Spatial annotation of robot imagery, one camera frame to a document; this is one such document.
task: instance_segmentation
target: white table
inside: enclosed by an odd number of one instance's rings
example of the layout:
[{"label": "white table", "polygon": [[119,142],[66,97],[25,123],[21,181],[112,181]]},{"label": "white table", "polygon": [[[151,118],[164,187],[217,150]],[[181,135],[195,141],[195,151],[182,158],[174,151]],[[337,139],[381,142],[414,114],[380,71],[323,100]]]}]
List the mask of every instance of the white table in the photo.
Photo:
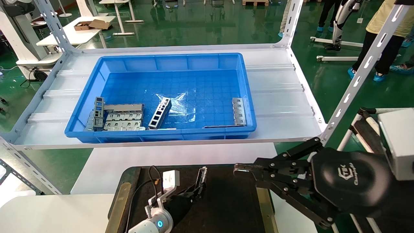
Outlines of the white table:
[{"label": "white table", "polygon": [[0,208],[4,233],[104,233],[113,194],[16,197]]},{"label": "white table", "polygon": [[[92,21],[94,19],[103,20],[105,22],[112,22],[115,19],[115,16],[83,16],[79,17],[68,25],[63,27],[63,30],[66,33],[67,39],[69,43],[72,45],[84,44],[90,41],[96,34],[99,33],[99,37],[102,41],[102,46],[106,49],[105,38],[102,34],[102,29],[89,29],[85,31],[76,31],[74,26],[81,21]],[[49,35],[48,37],[44,38],[43,40],[36,43],[38,46],[49,46],[49,45],[58,45],[56,38],[53,35]]]},{"label": "white table", "polygon": [[130,7],[130,11],[131,11],[131,18],[132,20],[126,20],[125,23],[143,23],[143,20],[136,20],[135,19],[135,15],[134,15],[134,10],[132,9],[132,3],[131,0],[102,0],[99,2],[99,4],[114,4],[115,6],[115,12],[116,12],[116,16],[118,18],[119,21],[119,27],[121,28],[121,33],[114,33],[114,36],[128,36],[128,35],[134,35],[134,32],[125,32],[124,30],[124,26],[122,25],[122,20],[121,20],[121,16],[119,15],[119,10],[118,10],[118,5],[117,3],[128,3],[129,7]]},{"label": "white table", "polygon": [[[71,194],[115,194],[129,167],[253,163],[257,156],[277,155],[273,143],[96,148],[80,173]],[[271,192],[279,233],[317,233],[315,224]]]}]

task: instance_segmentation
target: gray metal bracket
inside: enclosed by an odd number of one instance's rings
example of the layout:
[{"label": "gray metal bracket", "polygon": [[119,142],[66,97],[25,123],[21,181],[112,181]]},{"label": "gray metal bracket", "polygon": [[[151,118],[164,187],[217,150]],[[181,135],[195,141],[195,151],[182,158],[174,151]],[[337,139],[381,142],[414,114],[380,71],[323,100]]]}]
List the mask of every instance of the gray metal bracket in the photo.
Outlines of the gray metal bracket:
[{"label": "gray metal bracket", "polygon": [[0,137],[0,145],[32,173],[40,182],[42,182],[53,194],[62,194],[62,192],[49,180],[49,178],[22,152],[15,150],[6,140]]},{"label": "gray metal bracket", "polygon": [[347,90],[341,98],[338,106],[336,107],[334,114],[327,124],[327,128],[321,134],[321,141],[323,145],[326,145],[329,138],[332,136],[334,130],[338,126],[348,107],[354,100],[356,94],[364,83],[366,77],[374,67],[375,62],[380,57],[387,43],[390,41],[392,34],[397,29],[398,25],[404,18],[411,6],[407,5],[394,5],[390,15],[385,21],[384,26],[378,33],[374,42],[368,50],[365,58],[362,61],[361,66],[355,73],[355,77],[352,79]]},{"label": "gray metal bracket", "polygon": [[31,188],[33,191],[36,192],[36,195],[42,195],[44,194],[40,189],[38,189],[34,184],[32,184],[30,181],[26,180],[20,173],[18,173],[16,170],[14,170],[12,167],[10,167],[8,164],[6,164],[5,161],[0,159],[0,165],[3,166],[6,169],[6,174],[4,174],[3,177],[0,177],[0,185],[6,180],[7,177],[9,177],[10,174],[13,174],[15,177],[17,177],[20,181],[22,181],[24,184],[26,184],[29,188]]}]

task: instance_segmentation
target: white metal shelf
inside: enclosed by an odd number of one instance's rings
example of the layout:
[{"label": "white metal shelf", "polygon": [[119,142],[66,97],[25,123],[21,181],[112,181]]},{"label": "white metal shelf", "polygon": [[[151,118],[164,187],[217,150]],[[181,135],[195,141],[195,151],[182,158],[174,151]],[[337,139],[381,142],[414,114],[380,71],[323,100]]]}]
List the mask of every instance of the white metal shelf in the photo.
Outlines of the white metal shelf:
[{"label": "white metal shelf", "polygon": [[69,56],[54,82],[44,92],[23,130],[13,143],[16,149],[98,148],[121,146],[163,146],[222,143],[257,143],[301,141],[322,133],[326,124],[300,69],[286,48],[271,45],[164,47],[151,54],[174,53],[234,53],[243,55],[253,104],[257,129],[248,139],[166,141],[140,143],[86,144],[68,138],[64,129],[89,79],[97,60],[105,55],[142,55],[151,48],[88,50]]}]

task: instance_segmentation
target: black work surface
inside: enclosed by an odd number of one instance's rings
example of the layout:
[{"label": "black work surface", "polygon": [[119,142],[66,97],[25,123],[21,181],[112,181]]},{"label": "black work surface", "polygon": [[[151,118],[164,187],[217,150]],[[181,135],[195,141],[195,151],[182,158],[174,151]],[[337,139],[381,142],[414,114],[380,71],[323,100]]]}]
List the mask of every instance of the black work surface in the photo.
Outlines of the black work surface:
[{"label": "black work surface", "polygon": [[[161,174],[169,170],[180,171],[180,186],[176,192],[193,185],[200,168],[201,166],[158,167]],[[154,179],[158,178],[155,170],[151,170],[151,175]],[[146,180],[149,180],[148,168],[143,168],[137,186]],[[235,177],[233,165],[208,166],[206,186],[204,198],[191,207],[184,219],[172,230],[173,233],[265,232],[254,182]],[[132,203],[130,228],[147,218],[144,207],[152,196],[154,188],[151,183],[137,192]]]}]

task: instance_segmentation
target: wooden pallet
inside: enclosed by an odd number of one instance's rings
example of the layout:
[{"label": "wooden pallet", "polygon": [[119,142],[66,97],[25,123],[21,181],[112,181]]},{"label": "wooden pallet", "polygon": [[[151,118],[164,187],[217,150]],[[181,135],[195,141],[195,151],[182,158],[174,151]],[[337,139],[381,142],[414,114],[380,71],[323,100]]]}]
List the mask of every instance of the wooden pallet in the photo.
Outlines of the wooden pallet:
[{"label": "wooden pallet", "polygon": [[248,3],[248,2],[252,2],[254,6],[257,6],[258,3],[261,3],[261,4],[264,3],[265,6],[269,5],[269,0],[243,0],[242,5],[245,6],[246,3]]}]

